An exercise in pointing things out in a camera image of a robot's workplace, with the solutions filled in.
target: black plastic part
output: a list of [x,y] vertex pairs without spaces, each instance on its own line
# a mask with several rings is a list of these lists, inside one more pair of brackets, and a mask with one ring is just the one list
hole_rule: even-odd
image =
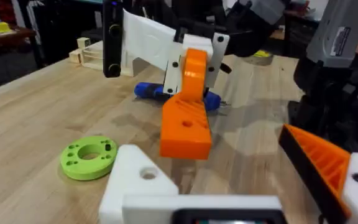
[[328,223],[345,223],[347,218],[341,205],[287,128],[282,129],[279,143],[290,158],[296,171],[298,171],[303,183],[309,189]]
[[242,5],[237,1],[226,18],[226,29],[230,35],[226,55],[248,57],[256,53],[275,30],[256,13],[250,10],[252,2]]
[[171,224],[195,224],[197,221],[256,221],[269,224],[287,224],[281,210],[269,209],[181,209],[173,213]]
[[103,73],[107,78],[121,74],[122,23],[127,1],[103,1]]

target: small wooden block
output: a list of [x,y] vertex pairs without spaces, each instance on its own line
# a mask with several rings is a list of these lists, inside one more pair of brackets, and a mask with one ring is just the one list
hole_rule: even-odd
[[91,40],[86,37],[81,37],[77,39],[77,45],[79,49],[84,49],[85,47],[91,45]]
[[73,63],[81,63],[81,53],[82,53],[81,49],[76,49],[70,52],[68,54],[70,61]]

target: green plastic disc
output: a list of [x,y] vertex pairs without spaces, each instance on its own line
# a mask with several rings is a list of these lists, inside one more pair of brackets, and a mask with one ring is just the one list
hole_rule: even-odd
[[60,156],[63,172],[75,180],[94,180],[108,174],[117,155],[117,144],[104,136],[74,141]]

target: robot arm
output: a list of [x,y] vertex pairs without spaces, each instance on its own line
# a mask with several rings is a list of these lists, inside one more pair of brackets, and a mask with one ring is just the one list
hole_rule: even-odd
[[[261,48],[274,31],[274,25],[281,18],[289,0],[237,1],[227,16],[221,13],[223,10],[221,2],[219,5],[219,1],[212,1],[210,6],[213,6],[212,11],[216,12],[216,24],[213,25],[197,20],[206,17],[206,9],[201,6],[208,3],[202,2],[204,1],[173,1],[173,9],[170,11],[163,1],[155,1],[154,8],[160,9],[160,12],[154,10],[148,15],[155,18],[153,21],[132,14],[131,0],[105,0],[103,3],[105,76],[120,75],[121,60],[126,52],[166,70],[173,43],[183,43],[185,34],[210,39],[215,51],[209,60],[219,64],[217,67],[213,66],[212,76],[216,76],[223,58],[222,54],[246,57]],[[191,16],[185,13],[183,6],[193,7],[194,14]]]

